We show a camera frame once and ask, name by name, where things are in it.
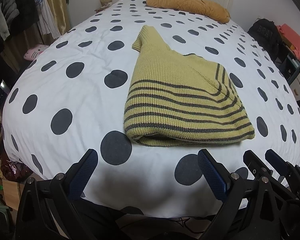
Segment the gray stripe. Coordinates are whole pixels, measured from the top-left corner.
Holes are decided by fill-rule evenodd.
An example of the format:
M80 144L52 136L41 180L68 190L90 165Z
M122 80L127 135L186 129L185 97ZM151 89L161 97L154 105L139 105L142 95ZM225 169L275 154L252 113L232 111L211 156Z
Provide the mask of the gray stripe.
M176 120L181 120L184 122L194 122L194 123L216 123L216 124L221 124L221 125L227 125L227 124L234 124L236 122L239 122L243 119L248 119L247 116L240 116L237 119L234 119L230 122L217 122L217 121L212 121L212 120L197 120L197 119L188 119L188 118L183 118L183 117L179 117L179 116L175 116L175 115L171 115L171 114L163 114L163 113L157 113L157 112L143 112L143 113L137 113L137 114L132 114L130 116L128 116L124 122L135 118L135 117L139 117L139 116L162 116L162 117L167 117L167 118L171 118L171 119L176 119Z
M228 142L231 142L231 141L234 141L234 140L239 140L247 135L252 135L254 134L254 131L249 131L249 132L246 132L242 135L237 135L237 136L233 136L233 137L228 137L228 138L204 138L204 139L201 139L201 140L189 140L189 141L186 141L184 140L184 138L178 138L178 137L174 137L174 138L167 138L167 141L171 141L171 139L177 139L177 140L180 140L180 141L184 141L184 142L189 142L189 144L191 143L197 143L197 144L202 144L203 142L208 142L209 145L219 145L220 146L220 142L225 142L225 141L228 141ZM138 140L135 140L138 144L141 144L141 145L144 145L144 146L150 146L148 144L145 144L145 143L142 143L140 142L140 139Z
M221 93L221 84L220 83L219 83L219 87L218 87L217 93L211 94L211 93L209 93L208 91L206 91L204 89L190 87L190 86L185 86L185 85L169 84L169 83L166 83L166 82L161 82L161 81L151 80L151 79L141 79L141 80L138 80L138 81L134 82L132 85L130 85L130 88L132 86L134 86L135 84L138 84L138 83L147 83L147 82L148 83L160 84L160 85L164 85L164 86L167 86L167 87L173 87L173 88L185 88L185 89L192 89L192 90L196 90L196 91L203 91L203 92L208 93L211 96L218 96Z
M218 63L218 65L217 65L217 71L216 71L216 80L218 80L219 68L220 68L220 64Z
M167 109L167 110L174 111L177 113L200 115L200 116L210 116L210 117L216 117L216 118L226 118L231 115L240 113L244 109L244 107L241 105L239 109L237 109L233 112L230 112L228 114L223 114L223 115L217 115L217 114L208 114L208 113L199 113L199 112L189 112L189 111L179 110L179 109L168 107L168 106L161 106L161 105L151 104L151 103L138 103L138 104L133 104L131 106L128 106L124 110L124 113L126 114L126 112L128 112L129 110L137 108L137 107L155 107L155 108Z
M135 91L138 91L138 90L155 90L155 91L162 91L162 92L167 92L167 93L172 94L172 95L177 96L177 97L206 99L206 100L213 101L213 102L216 102L216 103L221 103L221 102L223 102L223 101L226 101L226 100L229 98L229 95L230 95L230 92L229 92L229 90L227 89L227 94L225 95L225 97L224 97L223 99L215 100L215 99L213 99L213 98L206 97L206 96L192 95L192 94L182 94L182 93L175 93L175 92L172 92L172 91L169 91L169 90L166 90L166 89L162 89L162 88L154 88L154 87L137 87L137 88L134 88L134 89L130 90L130 92L128 93L128 96L130 95L130 93L135 92Z
M166 123L133 123L125 128L125 131L129 131L134 128L160 128L160 129L168 129L173 131L179 132L192 132L192 133L213 133L213 132L231 132L231 131L240 131L242 128L250 126L251 123L247 122L243 125L240 125L235 128L186 128L186 127L179 127L175 125L170 125Z
M164 96L152 95L152 94L133 95L127 99L127 102L133 98L141 98L141 97L161 99L161 100L169 101L169 102L175 103L177 105L181 105L181 106L199 107L199 108L214 109L214 110L225 110L225 109L228 109L228 108L234 106L237 103L237 98L234 98L234 100L231 104L223 106L223 107L217 107L217 106L208 106L208 105L201 105L201 104L184 103L184 102L179 102L179 101L176 101L171 98L164 97Z

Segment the white bedsheet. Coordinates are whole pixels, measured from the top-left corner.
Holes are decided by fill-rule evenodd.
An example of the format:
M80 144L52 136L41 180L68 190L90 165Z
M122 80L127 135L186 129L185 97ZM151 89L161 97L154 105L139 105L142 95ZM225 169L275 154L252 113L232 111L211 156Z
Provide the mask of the white bedsheet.
M3 110L8 156L51 179L92 148L98 165L84 190L86 199L153 217L217 212L221 202L197 165L202 147L145 147L124 134L124 104L139 55L131 45L144 24L154 26L177 52L222 64L236 85L256 135L207 147L217 162L234 172L245 167L243 153L252 150L268 165L264 155L273 149L300 166L298 105L257 42L233 21L223 25L150 8L145 0L119 0L61 36L25 70ZM273 176L279 177L276 171Z

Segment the yellow knit sweater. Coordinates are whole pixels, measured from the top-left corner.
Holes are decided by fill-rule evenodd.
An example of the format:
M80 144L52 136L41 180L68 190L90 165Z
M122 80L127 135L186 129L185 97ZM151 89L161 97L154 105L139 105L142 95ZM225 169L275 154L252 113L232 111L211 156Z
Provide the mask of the yellow knit sweater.
M224 67L182 55L144 25L132 48L140 55L124 111L124 129L146 146L229 144L254 128Z

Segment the blue gripper pad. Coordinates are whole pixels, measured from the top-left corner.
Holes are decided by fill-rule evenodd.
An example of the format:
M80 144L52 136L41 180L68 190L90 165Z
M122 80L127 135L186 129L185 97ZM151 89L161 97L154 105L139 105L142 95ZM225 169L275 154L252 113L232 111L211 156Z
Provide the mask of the blue gripper pad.
M70 172L67 171L67 178L70 179L67 182L67 197L70 201L80 198L97 164L98 153L95 150L89 149L78 163L71 166L69 169Z
M198 165L208 182L216 199L221 200L223 203L227 199L227 184L216 170L215 166L211 163L208 157L205 155L208 152L206 149L198 152Z
M266 160L280 174L280 176L288 175L287 163L274 150L269 149L265 154Z

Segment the pink plush toy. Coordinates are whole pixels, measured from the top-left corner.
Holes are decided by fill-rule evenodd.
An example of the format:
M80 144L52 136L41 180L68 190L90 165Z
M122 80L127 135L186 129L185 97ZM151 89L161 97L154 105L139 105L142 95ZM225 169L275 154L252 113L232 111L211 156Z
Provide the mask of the pink plush toy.
M35 47L28 49L23 58L29 61L34 61L34 59L38 57L42 52L44 52L47 48L49 48L49 46L38 44Z

